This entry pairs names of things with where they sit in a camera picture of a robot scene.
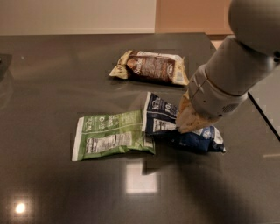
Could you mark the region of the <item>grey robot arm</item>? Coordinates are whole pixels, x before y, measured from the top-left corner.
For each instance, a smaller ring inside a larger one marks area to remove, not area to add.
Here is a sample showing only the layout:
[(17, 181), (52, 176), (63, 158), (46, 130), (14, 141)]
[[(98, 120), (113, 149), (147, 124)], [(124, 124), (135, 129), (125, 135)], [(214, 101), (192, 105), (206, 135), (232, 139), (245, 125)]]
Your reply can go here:
[(280, 0), (231, 0), (228, 23), (233, 33), (198, 68), (181, 98), (181, 133), (232, 115), (248, 91), (279, 66)]

